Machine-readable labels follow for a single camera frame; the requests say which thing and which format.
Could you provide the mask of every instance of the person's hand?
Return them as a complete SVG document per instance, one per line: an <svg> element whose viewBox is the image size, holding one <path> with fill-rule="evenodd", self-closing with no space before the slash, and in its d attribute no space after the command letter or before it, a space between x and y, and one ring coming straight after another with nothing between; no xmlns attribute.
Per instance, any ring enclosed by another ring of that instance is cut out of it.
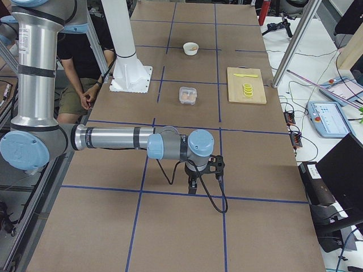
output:
<svg viewBox="0 0 363 272"><path fill-rule="evenodd" d="M94 86L92 86L91 88L89 88L85 93L82 94L81 103L82 103L82 100L85 99L86 100L86 104L88 105L88 108L87 109L89 109L90 106L91 106L91 103L93 101L95 101L95 99L97 97L97 93L99 92L99 90L100 90L100 86L98 86L97 84L95 84Z"/></svg>
<svg viewBox="0 0 363 272"><path fill-rule="evenodd" d="M80 97L79 97L79 99L80 99L80 101L81 101L81 105L82 105L82 107L84 108L84 109L90 109L90 105L89 105L89 103L87 102L87 99L83 96L83 95L81 95Z"/></svg>

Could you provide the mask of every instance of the black band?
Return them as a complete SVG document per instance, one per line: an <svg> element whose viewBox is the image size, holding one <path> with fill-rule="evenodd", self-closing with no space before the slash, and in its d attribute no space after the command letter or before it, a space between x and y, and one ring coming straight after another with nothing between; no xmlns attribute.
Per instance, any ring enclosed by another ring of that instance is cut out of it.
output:
<svg viewBox="0 0 363 272"><path fill-rule="evenodd" d="M64 150L62 152L62 154L64 154L66 152L67 148L68 148L68 136L67 136L66 132L64 131L64 129L61 126L59 127L59 130L63 133L64 138L66 139L66 147L64 148Z"/></svg>
<svg viewBox="0 0 363 272"><path fill-rule="evenodd" d="M32 66L25 66L25 65L18 65L18 74L23 74L23 75L38 75L38 76L42 76L42 77L47 77L47 78L55 78L56 77L56 71L54 70L47 70L47 69L42 69L42 68L36 68L36 67L32 67Z"/></svg>
<svg viewBox="0 0 363 272"><path fill-rule="evenodd" d="M140 127L134 127L134 148L140 149Z"/></svg>
<svg viewBox="0 0 363 272"><path fill-rule="evenodd" d="M188 136L180 135L180 161L188 160Z"/></svg>
<svg viewBox="0 0 363 272"><path fill-rule="evenodd" d="M59 126L19 126L16 124L11 124L12 129L20 130L20 131L28 131L28 132L45 132L45 131L54 131L59 129Z"/></svg>
<svg viewBox="0 0 363 272"><path fill-rule="evenodd" d="M86 146L88 148L95 148L92 144L92 131L93 131L94 127L88 127L86 130Z"/></svg>
<svg viewBox="0 0 363 272"><path fill-rule="evenodd" d="M70 132L70 143L72 144L72 148L74 150L79 150L75 145L75 131L77 130L78 125L74 125L72 131Z"/></svg>
<svg viewBox="0 0 363 272"><path fill-rule="evenodd" d="M128 57L123 57L123 56L120 56L120 55L117 55L118 57L120 57L120 58L130 58L130 57L132 57L133 55L135 55L136 54L136 51L135 51L135 53L133 53L132 55L130 55L130 56L128 56Z"/></svg>
<svg viewBox="0 0 363 272"><path fill-rule="evenodd" d="M17 30L14 28L14 27L12 27L10 24L8 24L8 23L2 23L2 24L5 24L5 25L7 25L8 27L10 27L14 32L15 32L15 34L16 34L16 38L19 38L19 33L17 32Z"/></svg>
<svg viewBox="0 0 363 272"><path fill-rule="evenodd" d="M11 7L11 10L12 10L12 12L21 12L21 13L26 13L26 14L33 15L36 17L48 19L48 20L53 21L62 26L64 26L64 24L65 24L65 21L62 18L56 17L54 15L51 15L51 14L48 14L48 13L45 13L45 12L42 12L39 10L34 10L29 7L14 6L14 7Z"/></svg>

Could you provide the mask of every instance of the person's arm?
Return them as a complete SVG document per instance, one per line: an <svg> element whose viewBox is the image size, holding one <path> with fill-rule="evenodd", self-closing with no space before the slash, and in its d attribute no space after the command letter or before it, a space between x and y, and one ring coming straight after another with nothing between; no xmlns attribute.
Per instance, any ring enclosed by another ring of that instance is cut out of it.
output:
<svg viewBox="0 0 363 272"><path fill-rule="evenodd" d="M62 66L64 68L64 72L66 73L69 82L72 84L73 88L79 95L82 107L84 107L84 109L89 109L90 105L88 104L86 98L83 96L83 87L81 81L79 80L77 71L75 70L73 60L70 58L70 59L62 59L61 61L62 61Z"/></svg>
<svg viewBox="0 0 363 272"><path fill-rule="evenodd" d="M109 67L113 62L113 57L115 53L111 50L105 50L103 51L104 57L106 59L107 67ZM98 92L101 90L102 86L102 76L100 75L99 79L97 80L97 83L94 84L91 88L89 88L82 96L86 99L88 103L92 103L95 101Z"/></svg>

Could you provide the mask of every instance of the plastic container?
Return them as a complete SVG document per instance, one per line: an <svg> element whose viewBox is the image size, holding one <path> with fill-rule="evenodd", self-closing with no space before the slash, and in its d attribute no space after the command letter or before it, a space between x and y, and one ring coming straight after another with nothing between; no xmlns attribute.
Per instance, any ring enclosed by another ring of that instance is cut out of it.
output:
<svg viewBox="0 0 363 272"><path fill-rule="evenodd" d="M187 42L183 45L184 53L188 56L194 56L199 49L199 45L197 45L195 42Z"/></svg>
<svg viewBox="0 0 363 272"><path fill-rule="evenodd" d="M179 101L182 104L194 105L197 100L197 90L189 87L179 89Z"/></svg>

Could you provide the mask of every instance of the computer monitor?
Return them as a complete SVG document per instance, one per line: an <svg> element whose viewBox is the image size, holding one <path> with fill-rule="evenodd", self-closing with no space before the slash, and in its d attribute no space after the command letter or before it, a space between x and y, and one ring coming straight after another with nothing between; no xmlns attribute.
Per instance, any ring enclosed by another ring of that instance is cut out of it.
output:
<svg viewBox="0 0 363 272"><path fill-rule="evenodd" d="M356 225L363 234L363 144L347 134L317 164L316 168L348 217L315 226L316 233L326 235Z"/></svg>

